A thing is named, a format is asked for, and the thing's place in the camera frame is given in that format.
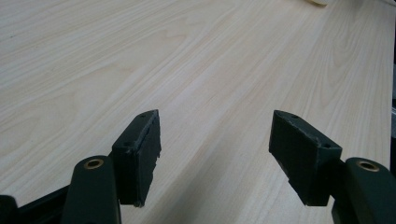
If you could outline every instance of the wood grain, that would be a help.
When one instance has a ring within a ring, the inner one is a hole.
[[[332,223],[268,153],[274,109],[389,165],[395,9],[381,1],[1,1],[0,192],[23,205],[158,108],[123,223]]]

